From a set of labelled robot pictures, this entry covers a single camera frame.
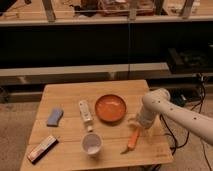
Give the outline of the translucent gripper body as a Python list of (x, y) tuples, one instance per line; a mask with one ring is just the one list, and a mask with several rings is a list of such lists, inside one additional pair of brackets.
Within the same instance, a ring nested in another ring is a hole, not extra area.
[(128, 119), (128, 127), (132, 131), (138, 130), (141, 132), (144, 129), (148, 129), (150, 127), (150, 123), (144, 117), (136, 115), (135, 117)]

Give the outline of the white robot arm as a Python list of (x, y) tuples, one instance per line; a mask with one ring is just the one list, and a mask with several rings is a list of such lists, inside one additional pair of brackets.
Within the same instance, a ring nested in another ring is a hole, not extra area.
[(162, 114), (213, 146), (213, 118), (177, 106), (170, 101), (165, 88), (149, 91), (142, 97), (142, 106), (132, 121), (149, 129), (158, 114)]

